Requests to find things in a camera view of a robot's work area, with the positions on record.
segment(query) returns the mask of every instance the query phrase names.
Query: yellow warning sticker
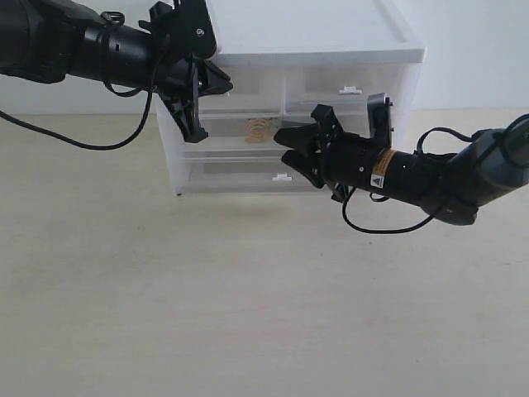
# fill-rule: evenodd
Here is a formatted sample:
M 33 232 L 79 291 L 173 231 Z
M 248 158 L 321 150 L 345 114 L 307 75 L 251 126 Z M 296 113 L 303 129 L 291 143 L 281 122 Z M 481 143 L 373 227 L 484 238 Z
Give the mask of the yellow warning sticker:
M 387 149 L 378 159 L 377 164 L 374 165 L 373 174 L 379 176 L 386 176 L 388 172 L 389 163 L 391 163 L 392 158 L 397 154 L 396 151 Z

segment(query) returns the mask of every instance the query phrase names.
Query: white wall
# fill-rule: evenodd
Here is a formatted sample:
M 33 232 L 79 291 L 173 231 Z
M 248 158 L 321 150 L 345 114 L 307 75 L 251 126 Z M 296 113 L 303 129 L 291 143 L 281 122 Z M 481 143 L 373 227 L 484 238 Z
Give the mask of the white wall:
M 394 1 L 428 45 L 415 108 L 529 107 L 527 0 Z M 104 0 L 82 2 L 98 11 L 108 7 Z M 115 0 L 111 8 L 126 11 L 133 23 L 147 18 L 152 3 Z M 143 103 L 115 98 L 102 84 L 76 78 L 43 87 L 1 77 L 0 87 L 0 109 L 13 113 L 134 113 Z

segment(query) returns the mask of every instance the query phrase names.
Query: plastic drawer unit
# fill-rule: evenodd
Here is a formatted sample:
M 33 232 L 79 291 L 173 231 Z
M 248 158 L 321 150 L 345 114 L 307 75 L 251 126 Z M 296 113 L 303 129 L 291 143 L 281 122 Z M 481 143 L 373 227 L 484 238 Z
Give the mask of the plastic drawer unit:
M 280 161 L 280 127 L 312 122 L 319 103 L 346 131 L 369 134 L 367 97 L 394 103 L 399 146 L 426 48 L 389 0 L 210 0 L 222 49 L 213 59 L 234 89 L 200 100 L 210 137 L 183 143 L 164 106 L 158 120 L 176 194 L 312 189 Z

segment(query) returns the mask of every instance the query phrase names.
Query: white storage drawers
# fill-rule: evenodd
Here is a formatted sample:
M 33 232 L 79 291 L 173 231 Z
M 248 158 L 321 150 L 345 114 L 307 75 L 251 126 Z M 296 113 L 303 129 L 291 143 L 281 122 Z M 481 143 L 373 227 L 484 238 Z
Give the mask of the white storage drawers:
M 210 0 L 209 6 L 222 43 L 213 61 L 235 87 L 201 98 L 210 137 L 198 144 L 182 142 L 159 104 L 176 194 L 311 189 L 280 162 L 285 149 L 272 138 L 280 127 L 313 122 L 319 103 L 334 107 L 346 131 L 367 135 L 367 97 L 387 93 L 395 104 L 393 141 L 402 141 L 425 48 L 391 2 Z M 248 16 L 238 19 L 242 9 Z

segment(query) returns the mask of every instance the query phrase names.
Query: table surface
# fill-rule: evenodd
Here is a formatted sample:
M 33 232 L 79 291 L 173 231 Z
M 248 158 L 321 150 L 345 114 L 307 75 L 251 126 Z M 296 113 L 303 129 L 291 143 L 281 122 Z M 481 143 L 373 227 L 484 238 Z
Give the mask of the table surface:
M 515 113 L 476 114 L 451 126 Z M 136 118 L 31 120 L 109 142 Z M 474 227 L 369 237 L 327 194 L 171 197 L 153 124 L 116 153 L 0 130 L 2 395 L 529 391 L 529 190 Z M 374 227 L 423 217 L 361 196 L 351 212 Z

